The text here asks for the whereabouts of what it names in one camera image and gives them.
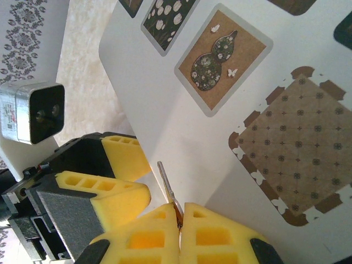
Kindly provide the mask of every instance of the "small butterfly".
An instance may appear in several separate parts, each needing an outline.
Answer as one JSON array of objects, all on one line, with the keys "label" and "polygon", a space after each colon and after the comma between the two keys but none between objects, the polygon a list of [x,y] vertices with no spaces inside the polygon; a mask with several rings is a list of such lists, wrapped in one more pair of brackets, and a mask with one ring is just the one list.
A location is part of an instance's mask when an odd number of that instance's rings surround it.
[{"label": "small butterfly", "polygon": [[227,76],[231,77],[231,78],[234,78],[235,75],[236,75],[236,72],[238,71],[238,69],[236,69],[236,70],[228,69],[227,71],[228,71],[228,75]]},{"label": "small butterfly", "polygon": [[215,33],[216,31],[219,30],[219,28],[220,28],[220,25],[217,24],[215,27],[212,27],[212,28],[211,28],[211,32],[212,32],[212,33]]}]

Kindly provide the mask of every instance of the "gourd illustration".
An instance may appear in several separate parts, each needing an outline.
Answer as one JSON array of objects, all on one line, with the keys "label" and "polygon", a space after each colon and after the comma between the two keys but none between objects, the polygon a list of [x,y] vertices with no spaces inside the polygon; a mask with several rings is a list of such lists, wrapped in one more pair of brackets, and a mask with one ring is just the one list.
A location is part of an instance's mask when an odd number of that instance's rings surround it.
[{"label": "gourd illustration", "polygon": [[191,79],[201,91],[214,88],[220,80],[222,66],[234,52],[237,30],[219,38],[211,53],[201,55],[192,66]]}]

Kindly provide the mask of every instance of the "small metal box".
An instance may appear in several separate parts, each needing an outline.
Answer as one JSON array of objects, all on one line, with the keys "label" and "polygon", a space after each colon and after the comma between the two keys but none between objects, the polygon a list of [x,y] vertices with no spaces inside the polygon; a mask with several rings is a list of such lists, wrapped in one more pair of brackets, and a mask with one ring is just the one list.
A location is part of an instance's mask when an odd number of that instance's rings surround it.
[{"label": "small metal box", "polygon": [[4,138],[37,144],[63,129],[64,86],[25,80],[0,86],[1,132]]}]

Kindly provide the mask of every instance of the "yellow foam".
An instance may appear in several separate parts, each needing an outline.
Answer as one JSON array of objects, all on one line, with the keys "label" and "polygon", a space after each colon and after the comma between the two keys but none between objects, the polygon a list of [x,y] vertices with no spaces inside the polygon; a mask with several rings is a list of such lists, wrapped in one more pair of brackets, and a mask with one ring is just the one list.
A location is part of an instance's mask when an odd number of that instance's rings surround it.
[{"label": "yellow foam", "polygon": [[180,264],[258,264],[250,239],[256,231],[195,203],[185,204]]},{"label": "yellow foam", "polygon": [[102,144],[117,179],[134,182],[151,171],[137,139],[107,136]]},{"label": "yellow foam", "polygon": [[110,246],[100,264],[178,264],[179,230],[168,203],[135,221],[102,234]]},{"label": "yellow foam", "polygon": [[59,173],[56,181],[63,189],[97,194],[91,203],[105,232],[133,221],[151,201],[141,183],[76,172]]}]

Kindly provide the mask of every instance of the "white label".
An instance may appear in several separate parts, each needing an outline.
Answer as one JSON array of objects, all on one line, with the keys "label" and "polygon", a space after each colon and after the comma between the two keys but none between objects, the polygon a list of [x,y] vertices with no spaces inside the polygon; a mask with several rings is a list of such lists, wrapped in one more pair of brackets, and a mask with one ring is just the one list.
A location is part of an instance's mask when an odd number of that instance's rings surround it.
[{"label": "white label", "polygon": [[3,102],[2,119],[2,129],[16,131],[16,110],[13,103]]}]

